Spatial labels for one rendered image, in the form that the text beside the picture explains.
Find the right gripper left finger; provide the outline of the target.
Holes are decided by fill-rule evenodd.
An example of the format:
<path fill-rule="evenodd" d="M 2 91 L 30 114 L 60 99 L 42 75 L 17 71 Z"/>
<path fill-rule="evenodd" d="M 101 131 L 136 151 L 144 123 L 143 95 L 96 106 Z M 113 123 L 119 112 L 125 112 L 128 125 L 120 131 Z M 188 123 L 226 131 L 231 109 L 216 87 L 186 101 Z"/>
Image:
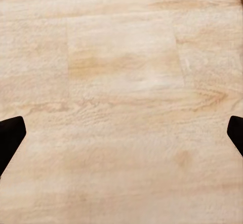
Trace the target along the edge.
<path fill-rule="evenodd" d="M 0 121 L 0 176 L 26 136 L 22 116 Z"/>

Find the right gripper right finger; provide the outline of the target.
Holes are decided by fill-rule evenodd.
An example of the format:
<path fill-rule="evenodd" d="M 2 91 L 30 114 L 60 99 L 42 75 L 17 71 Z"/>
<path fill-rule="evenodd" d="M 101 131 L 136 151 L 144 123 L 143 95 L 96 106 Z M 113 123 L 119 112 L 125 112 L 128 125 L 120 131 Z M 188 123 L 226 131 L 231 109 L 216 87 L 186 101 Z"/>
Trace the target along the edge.
<path fill-rule="evenodd" d="M 227 134 L 243 156 L 243 118 L 232 115 L 228 124 Z"/>

